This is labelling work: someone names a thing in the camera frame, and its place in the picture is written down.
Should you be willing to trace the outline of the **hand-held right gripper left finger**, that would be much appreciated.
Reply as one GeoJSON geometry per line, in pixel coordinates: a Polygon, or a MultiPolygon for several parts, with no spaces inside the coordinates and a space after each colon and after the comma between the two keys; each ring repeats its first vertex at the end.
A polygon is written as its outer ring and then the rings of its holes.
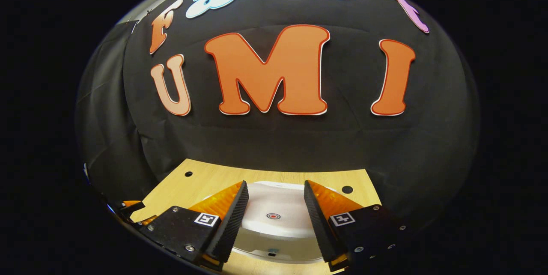
{"type": "Polygon", "coordinates": [[[138,230],[186,263],[222,271],[232,252],[248,200],[247,182],[243,180],[192,207],[168,207],[138,230]]]}

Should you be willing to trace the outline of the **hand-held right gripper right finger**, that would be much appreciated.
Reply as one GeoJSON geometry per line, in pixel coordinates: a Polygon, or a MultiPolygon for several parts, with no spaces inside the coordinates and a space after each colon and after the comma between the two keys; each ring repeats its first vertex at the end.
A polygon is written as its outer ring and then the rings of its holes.
{"type": "Polygon", "coordinates": [[[407,241],[407,224],[378,203],[362,206],[311,180],[304,201],[331,271],[368,272],[407,241]]]}

